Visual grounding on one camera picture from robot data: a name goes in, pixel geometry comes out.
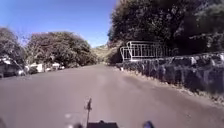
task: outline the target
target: sky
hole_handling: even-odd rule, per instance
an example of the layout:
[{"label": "sky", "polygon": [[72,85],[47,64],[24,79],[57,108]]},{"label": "sky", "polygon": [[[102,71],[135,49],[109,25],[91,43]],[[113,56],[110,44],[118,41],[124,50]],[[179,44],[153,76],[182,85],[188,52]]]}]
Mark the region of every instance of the sky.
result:
[{"label": "sky", "polygon": [[71,31],[92,47],[106,44],[116,0],[0,0],[0,26],[17,35]]}]

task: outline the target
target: stone wall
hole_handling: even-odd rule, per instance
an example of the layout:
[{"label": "stone wall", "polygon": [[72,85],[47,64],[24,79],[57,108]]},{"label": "stone wall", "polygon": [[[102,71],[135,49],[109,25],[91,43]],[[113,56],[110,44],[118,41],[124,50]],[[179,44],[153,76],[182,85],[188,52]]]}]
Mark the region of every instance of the stone wall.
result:
[{"label": "stone wall", "polygon": [[193,92],[206,91],[224,97],[224,52],[124,62],[117,66],[169,84],[181,84]]}]

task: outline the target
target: asphalt road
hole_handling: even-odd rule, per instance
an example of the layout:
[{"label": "asphalt road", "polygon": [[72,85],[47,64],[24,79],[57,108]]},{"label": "asphalt road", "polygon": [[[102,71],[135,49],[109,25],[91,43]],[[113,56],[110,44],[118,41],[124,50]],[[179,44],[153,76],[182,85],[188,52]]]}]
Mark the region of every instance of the asphalt road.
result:
[{"label": "asphalt road", "polygon": [[204,98],[140,80],[103,65],[0,80],[0,118],[7,128],[65,128],[91,122],[120,128],[224,128],[224,109]]}]

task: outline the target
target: green tree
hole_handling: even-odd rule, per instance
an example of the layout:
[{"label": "green tree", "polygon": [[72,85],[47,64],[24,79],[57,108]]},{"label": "green tree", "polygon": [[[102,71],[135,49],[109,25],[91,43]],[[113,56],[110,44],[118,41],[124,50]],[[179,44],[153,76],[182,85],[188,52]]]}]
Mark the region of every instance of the green tree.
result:
[{"label": "green tree", "polygon": [[5,27],[0,27],[0,56],[8,56],[21,66],[25,64],[25,52],[19,45],[17,36]]},{"label": "green tree", "polygon": [[71,32],[32,34],[26,51],[29,63],[58,62],[66,67],[96,63],[87,41]]},{"label": "green tree", "polygon": [[164,42],[178,47],[181,54],[206,51],[203,39],[190,37],[200,34],[197,14],[220,0],[123,0],[111,15],[108,36],[118,40]]}]

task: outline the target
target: metal railing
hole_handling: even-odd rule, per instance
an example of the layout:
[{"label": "metal railing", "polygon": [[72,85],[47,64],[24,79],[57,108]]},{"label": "metal railing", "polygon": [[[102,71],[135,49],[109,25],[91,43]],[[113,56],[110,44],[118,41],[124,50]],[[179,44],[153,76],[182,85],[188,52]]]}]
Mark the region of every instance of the metal railing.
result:
[{"label": "metal railing", "polygon": [[160,42],[129,41],[127,46],[121,47],[123,61],[138,61],[150,58],[175,56],[177,49],[170,49]]}]

